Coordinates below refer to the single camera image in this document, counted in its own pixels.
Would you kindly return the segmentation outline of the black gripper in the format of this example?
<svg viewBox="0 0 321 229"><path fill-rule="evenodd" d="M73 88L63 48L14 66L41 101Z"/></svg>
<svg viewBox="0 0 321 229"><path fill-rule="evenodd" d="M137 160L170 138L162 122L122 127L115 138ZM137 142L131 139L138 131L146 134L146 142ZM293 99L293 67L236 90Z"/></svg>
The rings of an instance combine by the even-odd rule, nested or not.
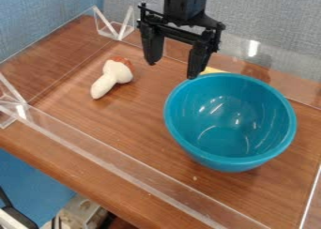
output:
<svg viewBox="0 0 321 229"><path fill-rule="evenodd" d="M164 56L165 38L193 44L189 56L188 78L205 70L212 53L218 51L226 26L206 15L208 0L165 0L158 12L142 2L138 28L148 63L153 66Z"/></svg>

